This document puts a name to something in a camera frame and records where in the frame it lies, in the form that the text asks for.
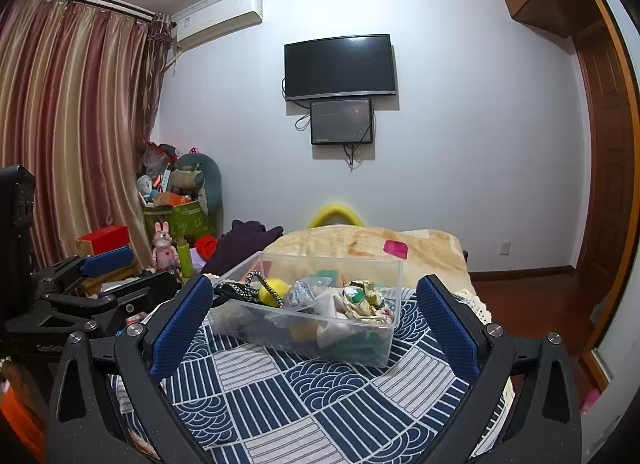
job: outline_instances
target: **green storage bin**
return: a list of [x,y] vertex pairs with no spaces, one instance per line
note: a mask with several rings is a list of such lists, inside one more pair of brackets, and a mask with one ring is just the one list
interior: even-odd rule
[[183,237],[193,247],[194,242],[199,238],[216,233],[215,217],[204,215],[197,201],[180,206],[146,207],[143,208],[142,215],[145,220],[146,235],[152,246],[156,222],[169,223],[169,234],[174,245],[178,238]]

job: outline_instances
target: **silver bolt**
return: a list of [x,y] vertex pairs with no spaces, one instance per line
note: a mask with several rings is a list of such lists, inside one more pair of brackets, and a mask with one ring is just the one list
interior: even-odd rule
[[142,323],[132,323],[127,327],[127,336],[137,336],[144,330],[144,328],[145,327]]
[[78,330],[69,334],[69,343],[78,343],[82,339],[82,333]]
[[562,343],[562,338],[557,332],[550,332],[546,335],[546,338],[554,345],[560,345]]
[[499,338],[504,334],[502,325],[498,325],[497,323],[490,323],[487,325],[486,331],[489,333],[489,336],[493,336],[494,338]]

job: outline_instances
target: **pink bunny toy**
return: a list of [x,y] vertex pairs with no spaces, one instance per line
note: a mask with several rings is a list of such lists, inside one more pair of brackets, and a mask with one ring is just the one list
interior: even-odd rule
[[156,222],[156,234],[154,235],[154,264],[156,269],[166,269],[169,266],[180,267],[178,251],[171,245],[169,235],[169,223],[160,225]]

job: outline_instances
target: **clear plastic container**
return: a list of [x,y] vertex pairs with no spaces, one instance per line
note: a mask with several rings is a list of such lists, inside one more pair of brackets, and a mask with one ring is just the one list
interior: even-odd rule
[[394,311],[394,321],[392,324],[372,324],[357,319],[319,316],[300,313],[295,309],[277,309],[229,300],[209,311],[209,322],[214,333],[310,358],[372,367],[386,366],[402,305],[400,260],[270,255],[259,251],[222,275],[217,284],[224,280],[244,282],[249,271],[254,269],[265,278],[281,279],[289,285],[318,272],[325,276],[337,275],[330,287],[342,288],[342,278],[347,283],[354,280],[374,282]]

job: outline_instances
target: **yellow blanket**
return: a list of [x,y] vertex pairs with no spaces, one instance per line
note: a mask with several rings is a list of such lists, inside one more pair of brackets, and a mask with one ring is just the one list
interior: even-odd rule
[[399,233],[384,228],[323,226],[284,235],[268,246],[265,253],[398,260],[385,253],[387,240],[407,245],[407,258],[402,261],[404,287],[415,288],[424,275],[436,274],[450,292],[476,294],[466,272],[460,242],[453,235],[434,229]]

